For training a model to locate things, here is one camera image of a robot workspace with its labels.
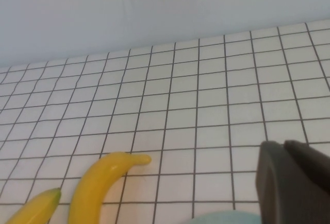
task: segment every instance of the dark gray plastic object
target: dark gray plastic object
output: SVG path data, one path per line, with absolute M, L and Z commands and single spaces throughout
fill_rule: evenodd
M 263 142 L 256 186 L 263 224 L 330 224 L 330 158 L 306 144 Z

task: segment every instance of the white backdrop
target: white backdrop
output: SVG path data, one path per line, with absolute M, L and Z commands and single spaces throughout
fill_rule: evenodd
M 0 0 L 0 66 L 330 18 L 330 0 Z

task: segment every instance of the light blue object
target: light blue object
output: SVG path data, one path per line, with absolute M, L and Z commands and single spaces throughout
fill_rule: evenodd
M 184 224 L 261 224 L 261 218 L 242 211 L 222 211 L 199 216 Z

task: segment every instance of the banana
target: banana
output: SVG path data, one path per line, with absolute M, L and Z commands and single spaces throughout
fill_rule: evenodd
M 6 224 L 45 224 L 53 215 L 61 198 L 61 189 L 49 189 L 33 197 Z
M 146 154 L 110 153 L 95 162 L 81 178 L 73 194 L 69 224 L 98 224 L 109 188 L 134 165 L 149 164 Z

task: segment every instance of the grid paper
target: grid paper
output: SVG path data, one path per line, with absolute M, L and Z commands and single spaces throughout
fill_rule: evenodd
M 0 69 L 0 223 L 62 188 L 67 223 L 87 168 L 147 153 L 105 197 L 101 223 L 178 224 L 259 213 L 265 140 L 330 155 L 330 20 Z

